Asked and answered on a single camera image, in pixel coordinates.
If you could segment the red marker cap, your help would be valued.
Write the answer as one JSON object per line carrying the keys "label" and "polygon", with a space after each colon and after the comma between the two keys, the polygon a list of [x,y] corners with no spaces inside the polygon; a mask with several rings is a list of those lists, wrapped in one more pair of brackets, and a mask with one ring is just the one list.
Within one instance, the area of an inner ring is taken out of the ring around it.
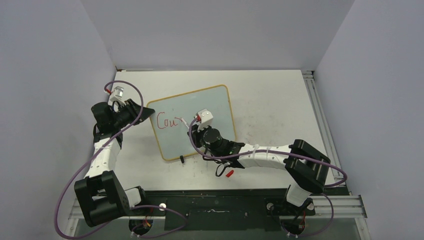
{"label": "red marker cap", "polygon": [[227,178],[231,177],[234,174],[234,170],[230,170],[225,176]]}

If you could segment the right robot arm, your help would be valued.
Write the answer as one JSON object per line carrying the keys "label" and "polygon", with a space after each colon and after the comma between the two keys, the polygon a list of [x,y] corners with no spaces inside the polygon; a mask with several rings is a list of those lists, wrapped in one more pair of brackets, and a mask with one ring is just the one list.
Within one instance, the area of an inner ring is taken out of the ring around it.
{"label": "right robot arm", "polygon": [[292,178],[283,199],[283,209],[296,214],[311,194],[324,191],[330,159],[302,139],[284,146],[260,146],[225,139],[216,129],[202,130],[198,124],[187,125],[187,135],[196,151],[206,161],[214,161],[226,168],[272,168],[286,171]]}

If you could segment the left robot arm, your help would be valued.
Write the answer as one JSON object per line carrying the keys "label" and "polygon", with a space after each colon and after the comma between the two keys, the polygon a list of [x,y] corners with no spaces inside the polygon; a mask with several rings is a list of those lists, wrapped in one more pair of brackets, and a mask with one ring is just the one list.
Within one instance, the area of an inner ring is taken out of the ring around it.
{"label": "left robot arm", "polygon": [[94,156],[83,179],[74,183],[82,215],[89,227],[120,217],[144,215],[149,210],[145,191],[136,186],[124,189],[114,169],[123,145],[121,132],[130,124],[138,125],[155,113],[132,99],[99,102],[91,107],[96,120],[93,128]]}

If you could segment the yellow framed whiteboard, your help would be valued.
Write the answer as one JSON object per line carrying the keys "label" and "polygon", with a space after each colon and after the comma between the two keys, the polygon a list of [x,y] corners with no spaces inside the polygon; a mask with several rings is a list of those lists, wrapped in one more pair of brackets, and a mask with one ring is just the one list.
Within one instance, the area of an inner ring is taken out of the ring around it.
{"label": "yellow framed whiteboard", "polygon": [[212,113],[213,128],[218,129],[225,139],[236,140],[230,95],[227,86],[223,84],[152,100],[147,103],[147,107],[155,110],[150,121],[160,155],[165,161],[197,153],[181,118],[190,124],[196,113],[203,109]]}

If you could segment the red capped whiteboard marker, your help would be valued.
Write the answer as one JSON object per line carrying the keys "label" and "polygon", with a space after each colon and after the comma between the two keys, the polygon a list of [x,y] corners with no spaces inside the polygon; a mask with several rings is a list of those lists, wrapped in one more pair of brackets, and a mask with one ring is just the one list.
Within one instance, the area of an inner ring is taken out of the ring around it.
{"label": "red capped whiteboard marker", "polygon": [[184,118],[181,118],[181,121],[184,123],[184,125],[189,129],[189,124],[186,122]]}

